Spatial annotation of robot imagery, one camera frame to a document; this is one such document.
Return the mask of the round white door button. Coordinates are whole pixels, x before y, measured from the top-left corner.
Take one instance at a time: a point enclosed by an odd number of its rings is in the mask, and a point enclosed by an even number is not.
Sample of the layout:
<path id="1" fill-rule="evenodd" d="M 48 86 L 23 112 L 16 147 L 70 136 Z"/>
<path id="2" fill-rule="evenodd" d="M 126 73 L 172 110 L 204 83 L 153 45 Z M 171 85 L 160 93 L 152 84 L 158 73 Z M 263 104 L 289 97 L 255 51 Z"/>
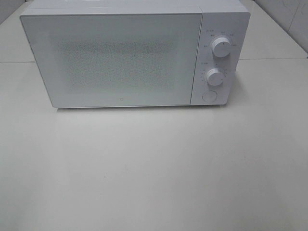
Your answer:
<path id="1" fill-rule="evenodd" d="M 214 90 L 209 90 L 202 95 L 205 102 L 212 103 L 217 99 L 218 94 Z"/>

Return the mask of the white timer knob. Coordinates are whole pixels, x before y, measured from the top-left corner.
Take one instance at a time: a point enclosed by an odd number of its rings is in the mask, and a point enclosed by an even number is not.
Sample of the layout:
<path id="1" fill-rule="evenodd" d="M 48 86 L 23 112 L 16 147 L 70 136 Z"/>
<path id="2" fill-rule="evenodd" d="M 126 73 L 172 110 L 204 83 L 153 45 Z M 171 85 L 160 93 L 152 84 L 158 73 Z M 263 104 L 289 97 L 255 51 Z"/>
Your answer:
<path id="1" fill-rule="evenodd" d="M 223 83 L 224 80 L 224 73 L 221 69 L 219 68 L 213 68 L 209 70 L 205 77 L 207 80 L 207 83 L 211 86 L 218 86 Z"/>

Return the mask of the white microwave door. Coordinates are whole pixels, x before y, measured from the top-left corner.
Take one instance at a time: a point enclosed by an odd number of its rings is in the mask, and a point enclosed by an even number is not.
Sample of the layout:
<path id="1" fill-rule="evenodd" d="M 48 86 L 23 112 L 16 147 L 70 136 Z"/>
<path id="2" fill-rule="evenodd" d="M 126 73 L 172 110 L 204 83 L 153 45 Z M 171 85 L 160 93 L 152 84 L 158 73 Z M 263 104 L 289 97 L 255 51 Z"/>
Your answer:
<path id="1" fill-rule="evenodd" d="M 202 16 L 21 16 L 55 108 L 189 105 Z"/>

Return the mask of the white microwave oven body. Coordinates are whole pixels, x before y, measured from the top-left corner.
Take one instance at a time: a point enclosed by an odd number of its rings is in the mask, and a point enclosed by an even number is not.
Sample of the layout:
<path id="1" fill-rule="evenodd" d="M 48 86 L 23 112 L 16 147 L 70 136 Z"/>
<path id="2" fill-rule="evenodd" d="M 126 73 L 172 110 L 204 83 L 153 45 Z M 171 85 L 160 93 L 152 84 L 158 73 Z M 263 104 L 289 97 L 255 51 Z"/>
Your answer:
<path id="1" fill-rule="evenodd" d="M 20 18 L 27 15 L 193 13 L 201 14 L 202 19 L 191 102 L 187 106 L 224 105 L 227 103 L 235 79 L 236 67 L 251 16 L 238 0 L 35 0 L 24 10 Z M 224 58 L 215 57 L 212 53 L 211 42 L 218 36 L 227 36 L 232 41 L 231 52 Z M 218 86 L 209 85 L 205 77 L 213 68 L 221 69 L 225 75 L 223 83 Z M 214 90 L 218 94 L 212 103 L 202 99 L 202 95 L 209 90 Z"/>

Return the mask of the upper white power knob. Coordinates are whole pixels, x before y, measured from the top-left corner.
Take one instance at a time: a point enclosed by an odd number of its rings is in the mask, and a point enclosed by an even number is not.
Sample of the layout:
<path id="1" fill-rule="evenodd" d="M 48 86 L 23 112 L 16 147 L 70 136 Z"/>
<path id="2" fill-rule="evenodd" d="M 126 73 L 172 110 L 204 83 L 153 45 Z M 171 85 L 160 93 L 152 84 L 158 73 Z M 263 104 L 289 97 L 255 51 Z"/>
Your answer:
<path id="1" fill-rule="evenodd" d="M 232 41 L 227 36 L 218 36 L 211 42 L 212 53 L 215 57 L 224 58 L 231 52 Z"/>

